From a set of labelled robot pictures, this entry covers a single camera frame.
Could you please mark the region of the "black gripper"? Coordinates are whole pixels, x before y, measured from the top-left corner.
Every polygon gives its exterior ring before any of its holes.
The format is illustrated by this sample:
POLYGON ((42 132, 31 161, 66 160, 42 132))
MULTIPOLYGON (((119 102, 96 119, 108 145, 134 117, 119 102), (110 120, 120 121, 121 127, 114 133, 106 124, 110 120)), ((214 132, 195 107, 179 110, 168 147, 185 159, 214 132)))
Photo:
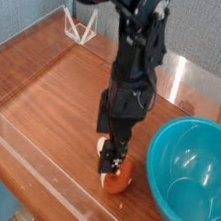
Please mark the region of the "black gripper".
POLYGON ((118 44, 97 116, 97 132, 110 135, 101 148, 100 174, 115 174, 124 162, 133 126, 145 119, 157 94, 155 69, 163 64, 165 51, 163 44, 155 43, 148 48, 123 34, 118 44))

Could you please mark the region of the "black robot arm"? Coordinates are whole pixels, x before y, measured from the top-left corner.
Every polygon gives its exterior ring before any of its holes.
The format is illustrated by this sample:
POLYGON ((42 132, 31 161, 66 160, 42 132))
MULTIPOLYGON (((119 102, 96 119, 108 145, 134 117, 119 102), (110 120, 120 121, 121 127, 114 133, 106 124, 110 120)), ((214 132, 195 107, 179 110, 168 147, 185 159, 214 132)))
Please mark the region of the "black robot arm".
POLYGON ((155 69, 166 54, 165 25, 170 0, 76 0, 96 5, 112 2, 119 14, 118 53, 108 88, 102 92, 97 131, 109 139, 100 149, 98 171, 114 174, 127 157, 131 131, 155 106, 155 69))

